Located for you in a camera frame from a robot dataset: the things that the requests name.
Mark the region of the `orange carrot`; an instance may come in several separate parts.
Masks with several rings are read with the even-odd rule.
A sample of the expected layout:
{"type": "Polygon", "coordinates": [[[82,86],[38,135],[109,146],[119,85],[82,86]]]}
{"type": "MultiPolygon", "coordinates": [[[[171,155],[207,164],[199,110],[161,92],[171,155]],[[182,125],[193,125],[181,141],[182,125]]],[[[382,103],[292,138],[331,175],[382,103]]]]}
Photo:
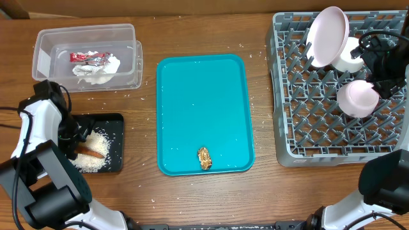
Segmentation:
{"type": "Polygon", "coordinates": [[[95,157],[95,158],[105,158],[101,153],[96,152],[92,149],[89,149],[87,147],[84,146],[78,146],[75,150],[74,153],[76,154],[83,154],[83,155],[87,155],[87,156],[91,156],[91,157],[95,157]]]}

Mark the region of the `pale green bowl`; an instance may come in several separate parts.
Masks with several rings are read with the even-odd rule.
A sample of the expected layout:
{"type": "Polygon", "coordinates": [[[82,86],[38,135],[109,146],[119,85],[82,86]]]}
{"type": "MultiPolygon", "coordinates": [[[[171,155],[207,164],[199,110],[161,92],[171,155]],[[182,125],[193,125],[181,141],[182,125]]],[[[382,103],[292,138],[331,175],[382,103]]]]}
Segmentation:
{"type": "Polygon", "coordinates": [[[360,57],[352,58],[351,51],[359,46],[359,39],[349,37],[342,53],[331,63],[340,72],[358,72],[364,66],[364,60],[360,57]]]}

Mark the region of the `small pink plate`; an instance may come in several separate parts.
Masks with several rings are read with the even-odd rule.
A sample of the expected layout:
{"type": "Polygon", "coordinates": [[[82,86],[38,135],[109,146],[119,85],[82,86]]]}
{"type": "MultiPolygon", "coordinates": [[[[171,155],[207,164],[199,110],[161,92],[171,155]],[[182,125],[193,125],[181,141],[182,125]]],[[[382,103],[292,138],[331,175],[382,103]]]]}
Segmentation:
{"type": "Polygon", "coordinates": [[[354,80],[337,92],[339,108],[353,118],[365,118],[372,114],[379,99],[373,85],[365,80],[354,80]]]}

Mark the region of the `large white plate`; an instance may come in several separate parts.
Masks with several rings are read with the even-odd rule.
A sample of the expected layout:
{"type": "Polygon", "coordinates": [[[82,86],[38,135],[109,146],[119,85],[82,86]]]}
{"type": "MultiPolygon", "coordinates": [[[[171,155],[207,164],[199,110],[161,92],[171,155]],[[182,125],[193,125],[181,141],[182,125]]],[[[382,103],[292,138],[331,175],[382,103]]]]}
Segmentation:
{"type": "Polygon", "coordinates": [[[309,28],[307,58],[315,68],[332,64],[342,53],[349,35],[349,21],[342,9],[330,6],[321,11],[309,28]]]}

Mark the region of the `white napkin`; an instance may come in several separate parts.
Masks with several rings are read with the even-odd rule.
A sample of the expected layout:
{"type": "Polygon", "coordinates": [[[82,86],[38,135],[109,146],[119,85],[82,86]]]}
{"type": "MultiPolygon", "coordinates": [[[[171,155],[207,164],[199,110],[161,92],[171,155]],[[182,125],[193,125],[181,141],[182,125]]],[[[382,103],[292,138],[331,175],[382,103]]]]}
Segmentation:
{"type": "MultiPolygon", "coordinates": [[[[99,53],[97,51],[88,51],[83,54],[95,54],[99,53]]],[[[121,61],[111,54],[108,62],[101,66],[92,66],[73,63],[75,66],[72,69],[74,75],[76,75],[80,80],[84,80],[92,85],[94,84],[105,84],[110,81],[114,74],[118,71],[121,61]]]]}

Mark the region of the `red snack wrapper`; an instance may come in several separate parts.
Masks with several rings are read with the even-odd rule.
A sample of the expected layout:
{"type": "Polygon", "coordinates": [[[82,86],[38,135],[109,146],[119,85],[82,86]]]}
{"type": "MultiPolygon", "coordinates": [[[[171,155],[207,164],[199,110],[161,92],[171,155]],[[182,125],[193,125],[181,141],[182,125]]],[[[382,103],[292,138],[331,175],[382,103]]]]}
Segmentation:
{"type": "Polygon", "coordinates": [[[108,62],[111,57],[111,53],[95,53],[95,54],[83,54],[83,53],[71,53],[70,62],[84,65],[101,66],[108,62]]]}

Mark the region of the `brown food scrap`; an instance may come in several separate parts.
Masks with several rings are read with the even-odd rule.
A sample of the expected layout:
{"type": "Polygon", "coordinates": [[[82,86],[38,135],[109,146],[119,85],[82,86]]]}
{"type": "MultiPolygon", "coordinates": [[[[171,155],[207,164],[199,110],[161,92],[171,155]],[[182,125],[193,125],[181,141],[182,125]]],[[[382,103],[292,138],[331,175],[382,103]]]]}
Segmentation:
{"type": "Polygon", "coordinates": [[[207,148],[202,147],[198,150],[197,156],[201,165],[202,170],[209,170],[212,166],[212,159],[207,148]]]}

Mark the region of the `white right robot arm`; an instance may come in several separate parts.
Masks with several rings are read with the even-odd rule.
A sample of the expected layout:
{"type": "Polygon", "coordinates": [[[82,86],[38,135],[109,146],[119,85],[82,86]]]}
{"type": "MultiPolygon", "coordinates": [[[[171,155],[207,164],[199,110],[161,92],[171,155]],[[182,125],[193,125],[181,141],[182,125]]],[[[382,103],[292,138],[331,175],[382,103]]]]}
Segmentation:
{"type": "MultiPolygon", "coordinates": [[[[340,109],[354,118],[374,111],[379,99],[388,99],[408,86],[408,22],[400,33],[372,30],[358,40],[350,56],[362,58],[371,74],[337,92],[340,109]]],[[[408,113],[394,151],[368,161],[362,168],[358,188],[343,200],[322,206],[297,229],[363,229],[377,219],[404,228],[393,215],[408,212],[408,113]]]]}

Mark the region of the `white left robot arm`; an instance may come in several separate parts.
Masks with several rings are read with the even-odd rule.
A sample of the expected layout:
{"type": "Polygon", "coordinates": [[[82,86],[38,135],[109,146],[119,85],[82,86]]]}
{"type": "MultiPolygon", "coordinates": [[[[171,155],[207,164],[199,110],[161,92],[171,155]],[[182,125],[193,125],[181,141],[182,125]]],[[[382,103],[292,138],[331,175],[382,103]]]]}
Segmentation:
{"type": "Polygon", "coordinates": [[[1,186],[19,218],[35,229],[140,229],[122,211],[93,199],[88,183],[72,164],[79,143],[95,125],[92,115],[71,113],[68,90],[49,80],[34,85],[34,95],[15,108],[22,120],[11,158],[1,164],[1,186]]]}

